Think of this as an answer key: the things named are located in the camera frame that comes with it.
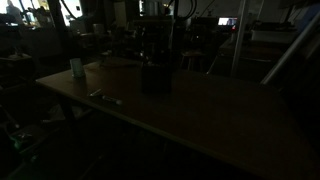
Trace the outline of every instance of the wire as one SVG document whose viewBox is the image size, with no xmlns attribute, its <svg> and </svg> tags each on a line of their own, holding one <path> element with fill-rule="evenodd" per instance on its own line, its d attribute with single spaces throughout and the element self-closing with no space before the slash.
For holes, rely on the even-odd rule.
<svg viewBox="0 0 320 180">
<path fill-rule="evenodd" d="M 69 15 L 73 18 L 73 19 L 76 19 L 76 20 L 79 20 L 80 18 L 78 17 L 75 17 L 73 14 L 72 14 L 72 12 L 70 11 L 70 9 L 68 8 L 68 6 L 67 6 L 67 4 L 64 2 L 64 0 L 60 0 L 61 1 L 61 3 L 62 3 L 62 5 L 66 8 L 66 10 L 68 11 L 68 13 L 69 13 Z M 93 11 L 93 13 L 92 13 L 92 15 L 90 15 L 90 16 L 82 16 L 82 18 L 84 19 L 84 18 L 92 18 L 92 17 L 94 17 L 94 15 L 97 13 L 97 11 L 98 11 L 98 7 L 99 7 L 99 2 L 100 2 L 100 0 L 97 0 L 97 3 L 96 3 L 96 8 L 95 8 L 95 10 Z"/>
<path fill-rule="evenodd" d="M 180 19 L 181 21 L 185 21 L 185 20 L 187 20 L 187 19 L 189 19 L 190 17 L 192 17 L 192 15 L 196 12 L 196 10 L 197 10 L 197 6 L 198 6 L 198 4 L 197 4 L 197 0 L 195 0 L 194 1 L 194 6 L 190 9 L 190 11 L 189 11 L 189 13 L 188 13 L 188 15 L 186 16 L 186 17 L 183 17 L 182 19 Z"/>
<path fill-rule="evenodd" d="M 60 0 L 61 3 L 63 4 L 63 6 L 66 8 L 66 10 L 68 11 L 69 15 L 73 18 L 73 19 L 77 19 L 72 12 L 70 11 L 70 9 L 68 8 L 68 6 L 66 5 L 66 3 L 64 2 L 64 0 Z"/>
<path fill-rule="evenodd" d="M 192 14 L 192 11 L 193 11 L 193 0 L 190 0 L 190 3 L 191 3 L 191 8 L 190 8 L 190 11 L 189 11 L 189 13 L 187 14 L 186 17 L 190 16 Z"/>
<path fill-rule="evenodd" d="M 203 10 L 203 12 L 201 13 L 200 17 L 203 16 L 203 14 L 206 12 L 206 10 L 212 5 L 212 3 L 214 3 L 215 0 L 212 0 L 211 3 L 209 3 L 209 5 Z"/>
</svg>

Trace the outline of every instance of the chair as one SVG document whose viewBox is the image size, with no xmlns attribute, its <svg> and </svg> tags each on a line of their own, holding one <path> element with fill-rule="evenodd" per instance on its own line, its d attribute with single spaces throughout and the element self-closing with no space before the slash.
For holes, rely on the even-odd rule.
<svg viewBox="0 0 320 180">
<path fill-rule="evenodd" d="M 184 62 L 188 60 L 188 70 L 194 70 L 195 61 L 203 60 L 206 54 L 203 52 L 203 46 L 206 41 L 206 27 L 204 25 L 192 25 L 190 34 L 186 34 L 187 39 L 185 50 L 182 51 L 182 60 L 180 68 Z M 200 71 L 203 70 L 202 62 L 200 64 Z"/>
<path fill-rule="evenodd" d="M 58 130 L 47 133 L 35 125 L 18 128 L 19 124 L 0 105 L 0 179 L 14 174 L 23 162 L 31 161 L 39 148 Z"/>
</svg>

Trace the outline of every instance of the floor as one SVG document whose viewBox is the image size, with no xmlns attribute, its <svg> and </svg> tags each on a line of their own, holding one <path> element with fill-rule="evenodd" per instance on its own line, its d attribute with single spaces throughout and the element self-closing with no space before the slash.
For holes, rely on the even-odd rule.
<svg viewBox="0 0 320 180">
<path fill-rule="evenodd" d="M 213 74 L 227 76 L 229 65 L 228 59 L 220 60 Z M 257 71 L 252 71 L 255 63 L 240 63 L 239 78 L 259 82 L 269 68 L 259 65 L 263 71 L 252 76 Z M 12 179 L 79 179 L 99 157 L 82 179 L 260 179 L 99 111 L 78 122 L 80 135 L 74 137 L 65 121 L 43 123 L 50 118 L 48 111 L 57 100 L 54 94 L 35 85 L 3 94 L 0 101 L 21 127 L 33 124 L 47 132 L 59 128 L 32 163 L 22 166 Z"/>
</svg>

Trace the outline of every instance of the wall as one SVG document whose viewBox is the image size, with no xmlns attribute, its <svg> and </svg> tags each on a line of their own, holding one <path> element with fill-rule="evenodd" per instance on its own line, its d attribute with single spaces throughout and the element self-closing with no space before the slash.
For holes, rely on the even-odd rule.
<svg viewBox="0 0 320 180">
<path fill-rule="evenodd" d="M 85 20 L 87 32 L 93 32 L 93 24 L 103 24 L 106 22 L 103 1 L 81 0 L 81 7 L 84 16 L 90 17 Z"/>
<path fill-rule="evenodd" d="M 49 5 L 48 5 L 47 0 L 38 0 L 38 2 L 39 2 L 39 5 L 40 5 L 40 6 L 43 6 L 43 7 L 44 7 L 44 9 L 49 10 Z"/>
<path fill-rule="evenodd" d="M 263 22 L 281 22 L 285 9 L 279 9 L 279 0 L 264 0 L 259 20 Z"/>
<path fill-rule="evenodd" d="M 125 2 L 114 2 L 114 12 L 116 23 L 118 26 L 127 26 L 127 14 L 126 14 L 126 3 Z"/>
<path fill-rule="evenodd" d="M 320 3 L 312 4 L 308 8 L 303 8 L 301 10 L 305 10 L 305 12 L 301 17 L 299 17 L 301 19 L 296 24 L 298 32 L 302 32 L 308 26 L 313 17 L 320 12 Z"/>
<path fill-rule="evenodd" d="M 163 3 L 168 3 L 170 0 L 162 0 Z M 238 16 L 241 0 L 215 0 L 207 10 L 206 7 L 212 2 L 212 0 L 198 0 L 197 10 L 194 16 L 202 17 L 208 16 L 208 11 L 212 11 L 211 16 Z M 249 12 L 257 16 L 260 12 L 261 4 L 263 0 L 251 0 L 249 6 Z M 190 0 L 180 0 L 179 4 L 179 16 L 185 16 L 190 10 Z"/>
<path fill-rule="evenodd" d="M 139 1 L 126 0 L 127 21 L 130 22 L 139 17 Z"/>
<path fill-rule="evenodd" d="M 291 22 L 291 24 L 298 26 L 301 19 L 304 17 L 306 12 L 308 11 L 309 7 L 295 7 L 293 8 L 288 21 Z"/>
<path fill-rule="evenodd" d="M 103 3 L 106 17 L 106 28 L 109 29 L 109 27 L 115 20 L 114 5 L 112 1 L 103 1 Z"/>
</svg>

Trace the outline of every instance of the metal frame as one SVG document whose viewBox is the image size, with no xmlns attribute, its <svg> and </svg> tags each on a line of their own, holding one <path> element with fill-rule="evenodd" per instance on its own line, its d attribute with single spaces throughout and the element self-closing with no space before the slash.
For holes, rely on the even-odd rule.
<svg viewBox="0 0 320 180">
<path fill-rule="evenodd" d="M 269 84 L 283 68 L 283 66 L 291 59 L 296 51 L 303 45 L 311 33 L 316 29 L 320 22 L 320 12 L 312 19 L 306 29 L 300 34 L 300 36 L 293 42 L 289 49 L 279 59 L 278 63 L 270 70 L 267 76 L 261 81 L 261 84 Z"/>
<path fill-rule="evenodd" d="M 241 13 L 241 19 L 240 19 L 240 28 L 239 28 L 239 32 L 238 32 L 236 49 L 235 49 L 234 58 L 233 58 L 233 62 L 232 62 L 231 77 L 235 77 L 237 74 L 238 63 L 239 63 L 241 49 L 242 49 L 242 42 L 243 42 L 243 36 L 244 36 L 245 27 L 246 27 L 247 14 L 248 14 L 248 10 L 249 10 L 250 0 L 243 0 L 242 4 L 243 5 L 242 5 L 242 13 Z"/>
</svg>

